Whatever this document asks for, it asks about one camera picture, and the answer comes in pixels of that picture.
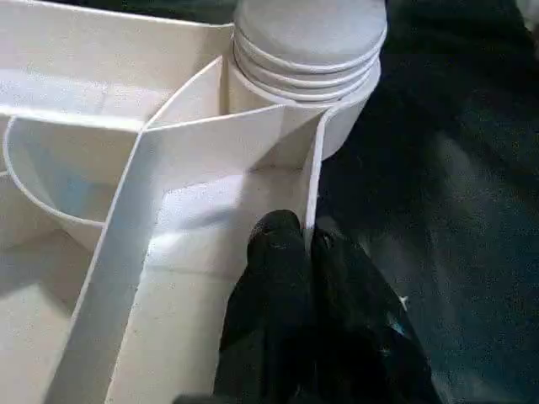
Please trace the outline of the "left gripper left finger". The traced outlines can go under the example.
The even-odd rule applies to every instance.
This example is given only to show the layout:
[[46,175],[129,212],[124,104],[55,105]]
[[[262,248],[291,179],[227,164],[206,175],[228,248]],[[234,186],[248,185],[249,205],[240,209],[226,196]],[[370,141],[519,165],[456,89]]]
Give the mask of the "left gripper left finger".
[[292,403],[312,376],[312,270],[300,222],[274,210],[254,226],[227,302],[213,392],[236,403]]

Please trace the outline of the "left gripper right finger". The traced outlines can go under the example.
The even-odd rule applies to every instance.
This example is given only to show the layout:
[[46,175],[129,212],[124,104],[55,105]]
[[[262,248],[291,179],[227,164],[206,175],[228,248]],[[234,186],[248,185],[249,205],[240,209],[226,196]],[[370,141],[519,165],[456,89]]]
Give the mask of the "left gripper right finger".
[[319,388],[332,403],[438,403],[430,362],[398,294],[335,221],[312,236]]

